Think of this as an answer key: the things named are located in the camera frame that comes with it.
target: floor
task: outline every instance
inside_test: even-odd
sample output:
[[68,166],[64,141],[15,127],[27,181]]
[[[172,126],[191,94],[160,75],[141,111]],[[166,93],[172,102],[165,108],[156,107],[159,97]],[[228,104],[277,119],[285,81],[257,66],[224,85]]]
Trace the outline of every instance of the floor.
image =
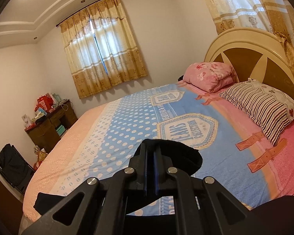
[[30,225],[32,224],[32,222],[24,216],[22,216],[22,219],[21,219],[21,223],[20,223],[20,228],[18,230],[18,235],[21,235],[22,232],[27,228],[29,227]]

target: red gift bag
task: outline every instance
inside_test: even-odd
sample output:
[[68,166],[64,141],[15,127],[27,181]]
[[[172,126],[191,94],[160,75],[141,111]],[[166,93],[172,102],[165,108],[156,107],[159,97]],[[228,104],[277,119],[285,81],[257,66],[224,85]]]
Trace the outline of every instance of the red gift bag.
[[37,102],[38,104],[40,104],[44,111],[46,112],[49,112],[49,110],[52,109],[52,105],[53,105],[53,100],[52,98],[44,95],[44,96],[40,96],[38,99],[37,99]]

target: wooden desk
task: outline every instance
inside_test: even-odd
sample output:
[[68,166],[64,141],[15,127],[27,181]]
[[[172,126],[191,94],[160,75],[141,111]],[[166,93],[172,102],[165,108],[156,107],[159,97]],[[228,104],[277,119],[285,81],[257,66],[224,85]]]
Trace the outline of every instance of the wooden desk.
[[40,149],[44,148],[47,153],[50,153],[54,146],[61,139],[56,131],[59,125],[63,125],[65,129],[77,121],[77,117],[68,100],[62,106],[58,106],[53,112],[46,115],[46,120],[33,128],[27,130],[27,134],[32,139],[35,145]]

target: teal box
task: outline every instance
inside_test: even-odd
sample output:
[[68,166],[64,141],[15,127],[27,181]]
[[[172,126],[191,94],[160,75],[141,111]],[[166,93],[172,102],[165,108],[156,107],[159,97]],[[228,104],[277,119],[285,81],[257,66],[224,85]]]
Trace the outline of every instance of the teal box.
[[63,125],[59,126],[59,128],[57,129],[57,133],[59,134],[59,136],[61,136],[64,132],[65,132],[64,126]]

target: curtain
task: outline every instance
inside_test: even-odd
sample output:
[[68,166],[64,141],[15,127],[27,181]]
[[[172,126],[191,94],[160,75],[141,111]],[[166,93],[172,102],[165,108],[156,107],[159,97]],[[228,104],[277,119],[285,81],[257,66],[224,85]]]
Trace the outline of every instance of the curtain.
[[233,27],[255,27],[278,36],[294,76],[294,8],[287,0],[205,1],[218,34]]
[[220,34],[233,27],[255,27],[272,31],[260,0],[205,0]]
[[60,26],[80,99],[147,76],[120,0],[92,4]]
[[79,98],[111,88],[87,11],[78,12],[60,26],[64,50]]

